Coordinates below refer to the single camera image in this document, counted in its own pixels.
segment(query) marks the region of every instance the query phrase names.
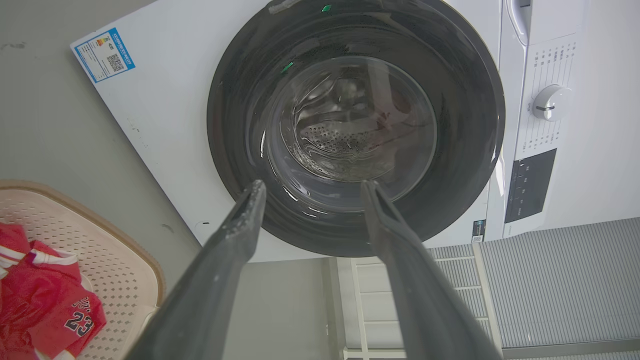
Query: energy label sticker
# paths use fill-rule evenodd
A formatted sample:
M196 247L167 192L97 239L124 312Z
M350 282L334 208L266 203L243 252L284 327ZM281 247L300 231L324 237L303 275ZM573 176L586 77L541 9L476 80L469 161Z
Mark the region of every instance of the energy label sticker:
M76 46L75 49L94 83L136 67L116 28Z

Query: red shirt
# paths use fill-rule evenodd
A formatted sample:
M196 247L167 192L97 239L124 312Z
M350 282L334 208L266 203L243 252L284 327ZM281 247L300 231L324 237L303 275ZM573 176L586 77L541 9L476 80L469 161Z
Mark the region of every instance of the red shirt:
M73 359L106 323L100 299L81 286L75 254L0 223L0 267L0 359Z

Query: white dial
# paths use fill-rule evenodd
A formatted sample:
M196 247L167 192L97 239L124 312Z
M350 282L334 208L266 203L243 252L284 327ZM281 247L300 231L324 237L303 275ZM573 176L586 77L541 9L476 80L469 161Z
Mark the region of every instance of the white dial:
M560 85L544 88L533 102L533 115L547 121L562 120L571 107L572 93Z

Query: beige plastic basket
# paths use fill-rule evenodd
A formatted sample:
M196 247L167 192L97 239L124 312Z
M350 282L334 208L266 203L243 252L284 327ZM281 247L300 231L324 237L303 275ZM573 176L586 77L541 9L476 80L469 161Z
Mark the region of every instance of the beige plastic basket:
M36 183L0 181L0 222L20 224L29 240L78 255L83 285L90 282L107 319L78 358L123 358L162 300L155 259L94 212Z

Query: small sticker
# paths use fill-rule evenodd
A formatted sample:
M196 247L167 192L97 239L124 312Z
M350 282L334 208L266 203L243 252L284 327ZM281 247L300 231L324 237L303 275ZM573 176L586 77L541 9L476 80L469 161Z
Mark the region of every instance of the small sticker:
M136 67L116 28L76 46L75 49L94 83Z
M471 234L472 243L481 243L484 240L485 225L486 225L486 220L474 221L474 230L473 230L473 233Z

